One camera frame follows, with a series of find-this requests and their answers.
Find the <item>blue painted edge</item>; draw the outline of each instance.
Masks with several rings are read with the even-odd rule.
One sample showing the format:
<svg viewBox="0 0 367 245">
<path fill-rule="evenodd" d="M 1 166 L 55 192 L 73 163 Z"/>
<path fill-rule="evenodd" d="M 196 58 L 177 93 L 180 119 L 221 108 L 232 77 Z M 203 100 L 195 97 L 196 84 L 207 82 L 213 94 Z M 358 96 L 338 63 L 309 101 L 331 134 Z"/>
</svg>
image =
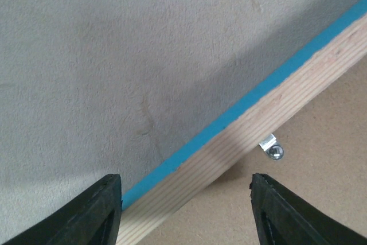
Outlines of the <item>blue painted edge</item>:
<svg viewBox="0 0 367 245">
<path fill-rule="evenodd" d="M 122 196 L 123 209 L 127 209 L 132 203 L 137 201 L 137 199 L 156 186 L 157 183 L 162 181 L 170 173 L 176 171 L 182 163 L 184 163 L 204 144 L 225 129 L 247 109 L 252 107 L 264 95 L 268 94 L 271 90 L 282 83 L 283 80 L 299 69 L 315 52 L 327 45 L 334 37 L 339 35 L 344 29 L 346 29 L 355 20 L 362 17 L 366 12 L 367 0 L 360 0 L 357 2 L 357 4 L 339 17 L 339 19 L 337 19 L 322 33 L 312 39 L 305 47 L 293 55 L 269 77 L 247 93 L 208 127 L 197 134 L 190 142 L 180 148 L 176 153 L 148 174 L 142 181 L 138 182 L 128 192 L 126 192 Z"/>
</svg>

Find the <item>brown cardboard surface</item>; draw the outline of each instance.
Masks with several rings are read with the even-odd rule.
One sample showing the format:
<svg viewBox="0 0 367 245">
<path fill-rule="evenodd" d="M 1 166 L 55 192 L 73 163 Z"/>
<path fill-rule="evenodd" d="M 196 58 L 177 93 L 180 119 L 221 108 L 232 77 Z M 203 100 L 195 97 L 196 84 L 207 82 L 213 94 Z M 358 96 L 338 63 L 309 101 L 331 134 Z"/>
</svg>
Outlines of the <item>brown cardboard surface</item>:
<svg viewBox="0 0 367 245">
<path fill-rule="evenodd" d="M 259 244 L 249 198 L 256 172 L 367 236 L 367 58 L 275 135 L 286 151 L 281 161 L 257 147 L 139 245 Z"/>
</svg>

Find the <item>screw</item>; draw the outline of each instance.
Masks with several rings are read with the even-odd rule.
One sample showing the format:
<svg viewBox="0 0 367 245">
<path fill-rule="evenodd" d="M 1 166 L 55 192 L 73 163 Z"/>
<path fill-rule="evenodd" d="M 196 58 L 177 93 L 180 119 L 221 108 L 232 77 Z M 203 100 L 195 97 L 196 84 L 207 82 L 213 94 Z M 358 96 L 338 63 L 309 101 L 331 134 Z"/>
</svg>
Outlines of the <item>screw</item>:
<svg viewBox="0 0 367 245">
<path fill-rule="evenodd" d="M 267 154 L 270 158 L 277 161 L 283 158 L 284 149 L 279 144 L 275 144 L 269 150 L 267 150 Z"/>
</svg>

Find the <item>wooden board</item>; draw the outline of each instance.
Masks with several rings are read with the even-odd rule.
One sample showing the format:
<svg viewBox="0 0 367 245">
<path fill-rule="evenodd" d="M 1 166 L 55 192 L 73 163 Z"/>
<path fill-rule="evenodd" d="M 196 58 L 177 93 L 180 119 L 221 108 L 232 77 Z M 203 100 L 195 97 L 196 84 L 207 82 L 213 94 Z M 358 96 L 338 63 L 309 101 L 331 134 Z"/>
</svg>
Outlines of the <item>wooden board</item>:
<svg viewBox="0 0 367 245">
<path fill-rule="evenodd" d="M 124 211 L 116 244 L 137 244 L 366 54 L 364 15 Z"/>
</svg>

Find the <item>metal fastener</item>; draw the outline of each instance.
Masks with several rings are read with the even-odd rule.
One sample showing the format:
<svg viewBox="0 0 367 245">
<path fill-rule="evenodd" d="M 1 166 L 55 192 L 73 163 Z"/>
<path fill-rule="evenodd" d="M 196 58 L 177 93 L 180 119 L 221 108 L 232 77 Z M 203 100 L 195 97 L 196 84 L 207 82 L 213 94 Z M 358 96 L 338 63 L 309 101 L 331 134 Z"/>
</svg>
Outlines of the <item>metal fastener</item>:
<svg viewBox="0 0 367 245">
<path fill-rule="evenodd" d="M 274 134 L 270 134 L 267 138 L 259 143 L 259 146 L 265 151 L 265 153 L 273 160 L 277 161 L 283 158 L 284 149 L 280 143 L 276 140 Z"/>
</svg>

